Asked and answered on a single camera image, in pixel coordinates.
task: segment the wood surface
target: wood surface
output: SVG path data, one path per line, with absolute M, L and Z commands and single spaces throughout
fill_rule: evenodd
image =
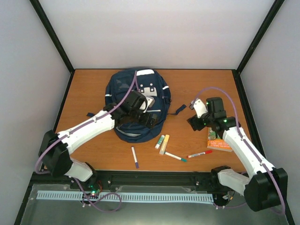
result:
M 77 69 L 60 117 L 57 132 L 71 128 L 86 119 L 87 113 L 97 113 L 105 105 L 105 88 L 117 69 Z M 170 87 L 173 113 L 182 104 L 189 105 L 199 90 L 216 86 L 224 89 L 234 100 L 239 121 L 249 137 L 249 132 L 231 70 L 157 70 Z M 227 116 L 233 116 L 233 107 L 227 97 L 217 91 L 208 90 L 201 95 L 205 101 L 210 97 L 222 97 Z M 177 116 L 169 115 L 161 134 L 170 135 L 166 150 L 185 158 L 207 149 L 207 128 L 193 131 L 187 119 L 195 115 L 186 108 Z M 90 163 L 97 170 L 137 170 L 131 152 L 135 147 L 140 171 L 199 171 L 210 172 L 217 166 L 228 165 L 237 172 L 245 171 L 234 152 L 214 150 L 213 153 L 190 158 L 187 162 L 166 155 L 159 155 L 154 146 L 160 136 L 146 143 L 131 144 L 120 140 L 113 130 L 105 132 L 82 145 L 72 157 Z

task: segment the white wall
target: white wall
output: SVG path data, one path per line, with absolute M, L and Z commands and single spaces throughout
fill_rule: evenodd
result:
M 0 7 L 0 224 L 11 225 L 69 72 L 28 0 Z
M 285 1 L 242 80 L 267 159 L 288 175 L 288 203 L 300 224 L 300 1 Z
M 75 68 L 237 68 L 274 0 L 41 0 Z

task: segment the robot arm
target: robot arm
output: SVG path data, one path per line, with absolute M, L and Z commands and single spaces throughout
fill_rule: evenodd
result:
M 282 168 L 275 168 L 273 164 L 264 158 L 247 138 L 240 124 L 236 124 L 235 118 L 226 116 L 221 98 L 208 98 L 206 105 L 200 99 L 197 99 L 190 108 L 196 111 L 196 115 L 188 119 L 193 130 L 211 127 L 218 136 L 230 145 L 249 176 L 243 176 L 228 166 L 214 168 L 211 173 L 216 187 L 227 186 L 240 193 L 245 197 L 247 204 L 253 211 L 279 205 L 278 194 L 270 176 L 263 167 L 264 164 L 271 171 L 283 197 L 286 199 L 287 173 Z
M 106 105 L 95 116 L 71 129 L 57 134 L 52 130 L 48 131 L 44 135 L 39 155 L 54 141 L 63 136 L 67 137 L 62 139 L 44 156 L 43 163 L 47 170 L 50 171 L 53 177 L 66 175 L 86 182 L 88 185 L 93 185 L 96 182 L 96 172 L 91 165 L 79 162 L 71 158 L 70 155 L 90 139 L 121 124 L 137 122 L 152 128 L 156 124 L 157 116 L 146 112 L 146 110 L 153 103 L 154 99 L 152 97 L 145 97 L 137 91 L 132 91 L 120 107 L 111 114 L 107 114 L 107 112 L 113 109 L 116 103 Z

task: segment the green glue stick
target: green glue stick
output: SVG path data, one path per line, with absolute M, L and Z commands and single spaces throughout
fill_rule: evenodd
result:
M 161 145 L 161 143 L 163 142 L 165 136 L 161 135 L 161 137 L 159 138 L 159 141 L 157 142 L 157 144 L 155 145 L 156 149 L 159 149 L 159 146 Z

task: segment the orange book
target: orange book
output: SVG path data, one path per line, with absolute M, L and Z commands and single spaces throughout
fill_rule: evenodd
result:
M 219 136 L 216 138 L 216 133 L 210 127 L 208 128 L 207 148 L 222 151 L 233 151 L 229 144 L 227 144 L 223 139 Z

